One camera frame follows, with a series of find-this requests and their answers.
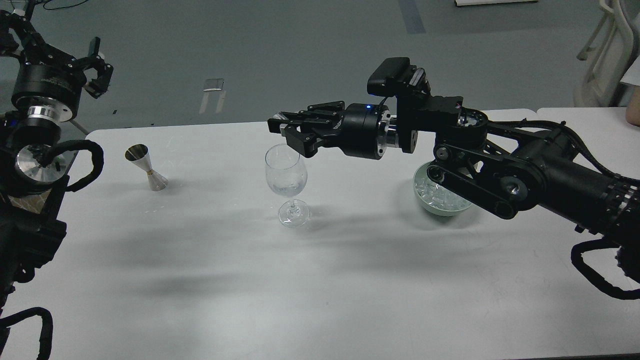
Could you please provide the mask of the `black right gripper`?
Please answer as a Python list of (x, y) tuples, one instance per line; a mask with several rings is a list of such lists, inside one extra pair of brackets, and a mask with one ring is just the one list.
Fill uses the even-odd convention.
[(320, 148), (338, 148), (348, 157), (379, 160), (386, 152), (390, 118), (383, 104), (346, 107), (344, 101), (333, 101), (277, 112), (267, 119), (267, 127), (271, 133), (283, 132), (286, 145), (305, 158)]

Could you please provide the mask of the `person's bare forearm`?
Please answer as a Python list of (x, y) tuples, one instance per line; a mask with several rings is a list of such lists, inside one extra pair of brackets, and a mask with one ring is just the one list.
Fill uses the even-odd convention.
[(630, 125), (640, 127), (640, 87), (638, 85), (631, 86), (625, 120)]

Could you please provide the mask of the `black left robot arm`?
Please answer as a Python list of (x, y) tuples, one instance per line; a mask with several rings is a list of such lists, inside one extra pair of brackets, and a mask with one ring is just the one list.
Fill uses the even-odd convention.
[(67, 234), (58, 219), (64, 196), (84, 189), (102, 173), (105, 156), (95, 142), (61, 141), (61, 125), (73, 123), (82, 92), (100, 98), (114, 67), (90, 42), (84, 57), (46, 43), (31, 23), (37, 6), (1, 11), (1, 55), (19, 61), (12, 111), (1, 114), (0, 285), (5, 306), (15, 284), (34, 279)]

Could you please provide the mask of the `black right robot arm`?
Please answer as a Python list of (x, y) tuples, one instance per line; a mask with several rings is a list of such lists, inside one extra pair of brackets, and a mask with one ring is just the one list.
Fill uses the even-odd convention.
[(609, 283), (583, 255), (616, 249), (622, 273), (639, 280), (639, 180), (597, 161), (564, 121), (492, 121), (463, 106), (459, 96), (397, 96), (397, 114), (379, 104), (335, 101), (279, 112), (267, 121), (300, 155), (339, 148), (349, 157), (379, 160), (387, 147), (413, 153), (419, 132), (435, 134), (426, 175), (467, 201), (505, 220), (540, 206), (600, 239), (573, 246), (573, 266), (596, 289), (619, 300), (639, 290)]

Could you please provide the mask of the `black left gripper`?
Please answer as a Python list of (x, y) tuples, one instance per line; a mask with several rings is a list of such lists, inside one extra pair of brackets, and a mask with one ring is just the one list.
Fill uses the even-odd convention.
[[(67, 69), (55, 68), (50, 65), (62, 64), (63, 52), (46, 43), (25, 16), (2, 11), (0, 55), (22, 62), (11, 103), (20, 111), (48, 105), (57, 110), (59, 121), (75, 119), (83, 89), (94, 99), (109, 89), (114, 67), (105, 61), (100, 45), (101, 39), (94, 37), (87, 56), (71, 58)], [(95, 77), (88, 80), (85, 72), (90, 69), (95, 71)]]

